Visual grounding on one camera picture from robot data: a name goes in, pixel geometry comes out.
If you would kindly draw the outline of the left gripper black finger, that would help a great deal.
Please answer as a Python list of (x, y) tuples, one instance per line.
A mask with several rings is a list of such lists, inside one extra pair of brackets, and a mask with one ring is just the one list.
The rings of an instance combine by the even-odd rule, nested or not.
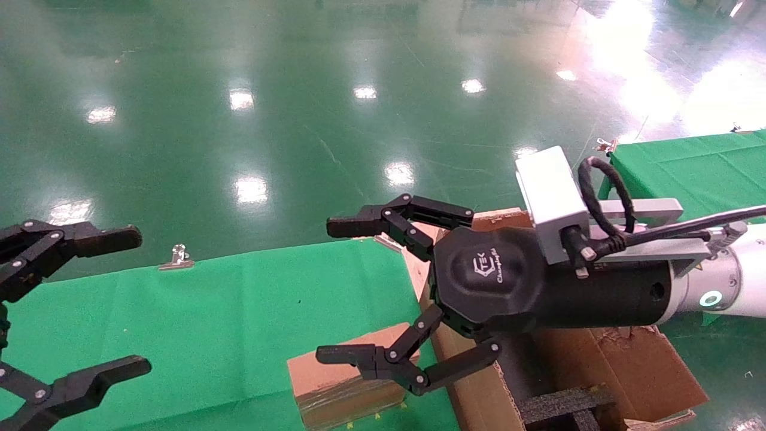
[(1, 422), (2, 430), (50, 430), (60, 420), (98, 408), (110, 387), (151, 372), (142, 356), (128, 356), (74, 371), (52, 384), (2, 363), (1, 387), (24, 399), (19, 409)]
[(129, 224), (103, 230), (83, 221), (49, 224), (29, 219), (1, 232), (1, 300), (16, 303), (74, 257), (139, 248), (142, 234)]

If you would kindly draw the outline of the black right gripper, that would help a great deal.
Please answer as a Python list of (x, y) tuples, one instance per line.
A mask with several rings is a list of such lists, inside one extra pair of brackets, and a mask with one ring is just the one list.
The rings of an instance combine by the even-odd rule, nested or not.
[[(412, 356), (443, 321), (462, 336), (488, 336), (537, 328), (650, 326), (667, 311), (672, 287), (667, 262), (606, 263), (580, 279), (569, 263), (548, 264), (532, 229), (474, 231), (473, 216), (470, 208), (402, 194), (387, 204), (364, 205), (351, 217), (328, 218), (332, 238), (385, 233), (421, 261), (432, 260), (437, 305), (423, 311), (390, 347), (318, 346), (318, 363), (351, 365), (364, 380), (392, 380), (422, 396), (484, 370), (500, 357), (500, 343), (489, 338), (419, 368)], [(414, 223), (450, 232), (434, 245)]]

